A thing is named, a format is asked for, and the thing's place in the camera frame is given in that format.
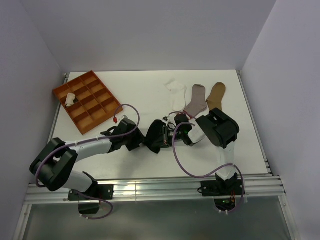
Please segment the black sock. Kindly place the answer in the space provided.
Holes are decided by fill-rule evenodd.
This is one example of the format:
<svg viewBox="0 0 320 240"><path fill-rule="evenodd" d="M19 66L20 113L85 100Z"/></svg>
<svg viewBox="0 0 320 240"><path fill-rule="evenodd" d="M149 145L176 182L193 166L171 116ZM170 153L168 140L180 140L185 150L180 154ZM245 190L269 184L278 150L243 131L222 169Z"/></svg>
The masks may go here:
<svg viewBox="0 0 320 240"><path fill-rule="evenodd" d="M144 138L143 144L155 154L158 154L165 144L164 126L165 124L161 120L154 120Z"/></svg>

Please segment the white sock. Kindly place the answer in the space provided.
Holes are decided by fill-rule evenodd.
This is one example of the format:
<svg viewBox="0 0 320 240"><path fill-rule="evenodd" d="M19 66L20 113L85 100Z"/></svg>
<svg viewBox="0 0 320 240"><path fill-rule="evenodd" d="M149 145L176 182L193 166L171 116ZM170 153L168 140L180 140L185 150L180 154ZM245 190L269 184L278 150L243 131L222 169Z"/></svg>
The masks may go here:
<svg viewBox="0 0 320 240"><path fill-rule="evenodd" d="M186 107L187 87L174 78L170 79L164 86L169 91L171 109L173 111L183 111Z"/></svg>

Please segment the cream brown striped sock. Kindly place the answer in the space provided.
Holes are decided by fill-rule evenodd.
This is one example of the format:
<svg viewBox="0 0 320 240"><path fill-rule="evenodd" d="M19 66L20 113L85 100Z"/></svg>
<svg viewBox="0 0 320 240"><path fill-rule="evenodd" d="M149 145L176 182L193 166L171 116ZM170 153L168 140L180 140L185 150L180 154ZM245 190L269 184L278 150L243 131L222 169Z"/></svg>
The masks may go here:
<svg viewBox="0 0 320 240"><path fill-rule="evenodd" d="M78 102L78 99L74 93L68 93L65 100L65 107L69 108Z"/></svg>

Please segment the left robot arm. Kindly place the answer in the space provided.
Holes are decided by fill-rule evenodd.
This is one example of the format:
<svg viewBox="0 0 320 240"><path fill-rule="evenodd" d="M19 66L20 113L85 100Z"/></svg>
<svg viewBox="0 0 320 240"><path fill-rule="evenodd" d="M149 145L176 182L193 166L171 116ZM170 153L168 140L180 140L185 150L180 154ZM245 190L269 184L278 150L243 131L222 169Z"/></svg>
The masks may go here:
<svg viewBox="0 0 320 240"><path fill-rule="evenodd" d="M98 184L87 172L74 170L74 165L96 155L104 155L120 150L125 146L128 151L135 150L144 142L145 137L130 119L122 119L116 126L101 132L97 137L79 142L62 141L53 138L30 165L30 172L43 187L51 192L61 188L70 189L74 198L112 198L112 188Z"/></svg>

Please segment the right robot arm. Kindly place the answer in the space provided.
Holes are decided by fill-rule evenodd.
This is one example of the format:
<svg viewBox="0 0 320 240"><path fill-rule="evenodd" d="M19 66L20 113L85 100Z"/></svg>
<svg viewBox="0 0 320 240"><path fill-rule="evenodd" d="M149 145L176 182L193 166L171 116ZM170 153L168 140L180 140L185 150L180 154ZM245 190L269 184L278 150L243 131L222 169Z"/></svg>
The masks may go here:
<svg viewBox="0 0 320 240"><path fill-rule="evenodd" d="M227 114L218 108L209 111L191 123L186 114L179 113L175 119L176 127L172 134L172 150L175 160L181 170L188 176L196 179L205 179L215 175L215 180L204 180L201 183L203 196L222 196L240 194L244 191L244 183L240 177L241 171L235 165L235 143L240 133L240 127ZM194 175L188 172L181 164L176 152L176 140L180 139L187 146L193 146L207 138L214 146L218 167L205 174Z"/></svg>

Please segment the grey sock red stripes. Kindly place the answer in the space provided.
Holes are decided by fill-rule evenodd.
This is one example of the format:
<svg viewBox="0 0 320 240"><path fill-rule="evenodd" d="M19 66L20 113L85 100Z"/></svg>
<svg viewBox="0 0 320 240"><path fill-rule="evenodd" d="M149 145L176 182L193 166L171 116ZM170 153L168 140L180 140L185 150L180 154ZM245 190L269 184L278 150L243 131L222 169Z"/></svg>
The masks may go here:
<svg viewBox="0 0 320 240"><path fill-rule="evenodd" d="M189 116L196 117L207 109L206 88L200 84L194 84L192 87L191 101L185 107L184 112Z"/></svg>

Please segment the tan brown sock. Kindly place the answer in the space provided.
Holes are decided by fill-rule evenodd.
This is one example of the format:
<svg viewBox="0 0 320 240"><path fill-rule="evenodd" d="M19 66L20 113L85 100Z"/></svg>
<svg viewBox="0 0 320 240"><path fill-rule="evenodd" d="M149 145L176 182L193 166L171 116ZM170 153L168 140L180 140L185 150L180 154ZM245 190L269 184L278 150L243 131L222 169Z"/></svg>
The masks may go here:
<svg viewBox="0 0 320 240"><path fill-rule="evenodd" d="M222 100L226 92L226 86L222 82L217 82L211 89L210 95L206 99L209 110L218 108L222 110Z"/></svg>

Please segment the orange compartment tray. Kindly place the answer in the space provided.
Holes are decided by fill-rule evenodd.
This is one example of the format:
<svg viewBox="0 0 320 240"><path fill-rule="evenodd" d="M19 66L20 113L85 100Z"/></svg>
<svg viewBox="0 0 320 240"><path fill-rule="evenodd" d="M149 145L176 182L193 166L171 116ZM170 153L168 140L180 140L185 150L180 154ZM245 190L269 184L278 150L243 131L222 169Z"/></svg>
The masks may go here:
<svg viewBox="0 0 320 240"><path fill-rule="evenodd" d="M79 132L84 135L114 118L123 107L100 78L91 70L52 90ZM68 93L78 102L65 107Z"/></svg>

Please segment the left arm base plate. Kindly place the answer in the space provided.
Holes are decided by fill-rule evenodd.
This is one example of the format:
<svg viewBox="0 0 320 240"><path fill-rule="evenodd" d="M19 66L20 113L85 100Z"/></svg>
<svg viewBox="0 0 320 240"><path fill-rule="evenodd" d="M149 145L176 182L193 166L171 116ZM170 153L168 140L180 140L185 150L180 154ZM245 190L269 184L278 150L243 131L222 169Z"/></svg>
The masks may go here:
<svg viewBox="0 0 320 240"><path fill-rule="evenodd" d="M77 193L70 190L68 194L69 201L85 201L85 200L112 200L114 194L113 184L97 184L90 187L86 192Z"/></svg>

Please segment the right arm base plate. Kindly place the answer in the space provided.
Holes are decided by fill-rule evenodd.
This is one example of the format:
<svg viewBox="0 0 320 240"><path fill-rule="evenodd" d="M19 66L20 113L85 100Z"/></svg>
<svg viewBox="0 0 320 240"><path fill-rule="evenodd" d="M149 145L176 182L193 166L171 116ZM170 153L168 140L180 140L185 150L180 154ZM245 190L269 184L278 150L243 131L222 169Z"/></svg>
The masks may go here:
<svg viewBox="0 0 320 240"><path fill-rule="evenodd" d="M203 197L231 197L245 194L242 181L237 180L204 180L197 189Z"/></svg>

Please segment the aluminium frame rail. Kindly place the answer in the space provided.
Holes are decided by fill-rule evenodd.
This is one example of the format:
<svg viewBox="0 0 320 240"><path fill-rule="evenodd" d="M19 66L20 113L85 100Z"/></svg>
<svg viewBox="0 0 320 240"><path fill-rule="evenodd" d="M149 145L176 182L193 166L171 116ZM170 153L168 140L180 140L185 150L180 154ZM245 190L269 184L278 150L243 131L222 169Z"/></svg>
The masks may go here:
<svg viewBox="0 0 320 240"><path fill-rule="evenodd" d="M99 183L113 185L112 203L199 200L202 198L198 192L201 180L196 178L110 180ZM45 188L30 184L24 204L70 204L68 195L69 190L66 188L50 192ZM286 191L279 176L255 176L245 178L245 195L247 198L278 197L286 195Z"/></svg>

